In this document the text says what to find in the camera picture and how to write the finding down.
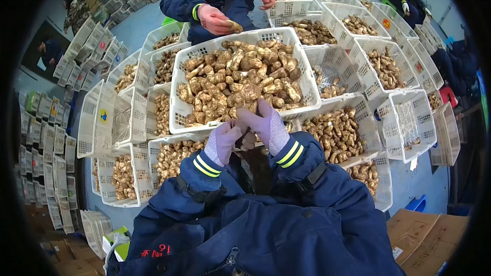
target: blue floor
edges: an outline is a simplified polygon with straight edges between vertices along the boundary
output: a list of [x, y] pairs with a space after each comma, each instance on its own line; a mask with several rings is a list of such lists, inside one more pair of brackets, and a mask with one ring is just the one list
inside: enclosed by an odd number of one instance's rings
[[[260, 0], [255, 0], [255, 6], [259, 7]], [[255, 26], [265, 28], [268, 25], [266, 14], [254, 9], [249, 14]], [[112, 29], [118, 40], [124, 41], [129, 48], [129, 53], [135, 52], [143, 45], [148, 33], [161, 26], [164, 15], [159, 9], [159, 3], [150, 4], [137, 12], [131, 14], [121, 24]], [[72, 135], [77, 137], [80, 120], [80, 108], [82, 107], [84, 94], [80, 94], [75, 110], [75, 121]], [[449, 170], [440, 167], [434, 174], [431, 172], [430, 158], [428, 153], [418, 158], [418, 167], [411, 171], [409, 164], [401, 161], [391, 160], [393, 205], [389, 209], [393, 215], [398, 209], [404, 208], [413, 197], [427, 196], [428, 213], [446, 213], [448, 201]], [[85, 203], [90, 210], [99, 210], [106, 214], [113, 224], [113, 228], [126, 226], [130, 232], [133, 231], [133, 218], [142, 210], [140, 208], [115, 208], [102, 204], [101, 198], [92, 193], [90, 183], [90, 159], [84, 161], [85, 177]]]

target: cardboard box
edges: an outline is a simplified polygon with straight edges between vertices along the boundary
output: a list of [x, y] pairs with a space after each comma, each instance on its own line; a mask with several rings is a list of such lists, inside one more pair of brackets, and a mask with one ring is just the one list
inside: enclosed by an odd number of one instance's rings
[[63, 240], [51, 240], [51, 247], [54, 250], [54, 254], [56, 255], [59, 262], [71, 261], [73, 260], [73, 255], [70, 253], [68, 248], [66, 247], [65, 241]]
[[70, 262], [58, 262], [53, 264], [61, 276], [98, 276], [99, 274], [89, 263], [84, 260], [72, 260]]
[[387, 222], [392, 254], [408, 276], [433, 276], [453, 254], [468, 217], [400, 209]]

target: yellow reflective cuff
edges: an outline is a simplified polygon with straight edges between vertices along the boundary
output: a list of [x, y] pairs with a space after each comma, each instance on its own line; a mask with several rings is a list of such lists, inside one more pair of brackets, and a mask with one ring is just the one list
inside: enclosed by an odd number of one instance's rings
[[201, 159], [201, 156], [198, 155], [196, 157], [198, 159], [198, 161], [209, 171], [213, 172], [213, 173], [216, 173], [216, 174], [220, 174], [221, 173], [221, 170], [216, 170], [216, 169], [213, 169], [212, 167], [210, 167], [208, 164], [206, 164], [203, 159]]
[[209, 171], [203, 169], [199, 164], [198, 162], [196, 162], [196, 159], [193, 160], [193, 163], [194, 163], [194, 166], [196, 166], [197, 169], [199, 169], [200, 171], [202, 171], [203, 173], [205, 173], [206, 175], [210, 176], [210, 177], [218, 177], [220, 176], [220, 174], [212, 174], [210, 173]]
[[286, 163], [285, 165], [282, 165], [281, 167], [285, 169], [285, 168], [289, 167], [290, 165], [292, 165], [295, 161], [297, 161], [298, 157], [300, 157], [300, 154], [302, 153], [303, 150], [304, 150], [304, 146], [300, 145], [300, 148], [298, 149], [297, 154], [295, 154], [295, 157], [293, 157], [290, 160], [290, 162]]
[[294, 153], [294, 151], [297, 149], [297, 146], [298, 146], [298, 141], [295, 141], [295, 144], [293, 144], [292, 149], [286, 154], [286, 156], [283, 159], [277, 161], [276, 163], [281, 164], [286, 160], [288, 160], [290, 156]]

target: colored label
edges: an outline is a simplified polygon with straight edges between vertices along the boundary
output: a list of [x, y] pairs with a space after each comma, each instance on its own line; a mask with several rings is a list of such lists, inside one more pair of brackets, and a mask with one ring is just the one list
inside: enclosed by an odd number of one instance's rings
[[386, 29], [390, 29], [390, 21], [387, 18], [384, 18], [384, 20], [382, 21], [382, 24], [384, 25], [384, 27]]

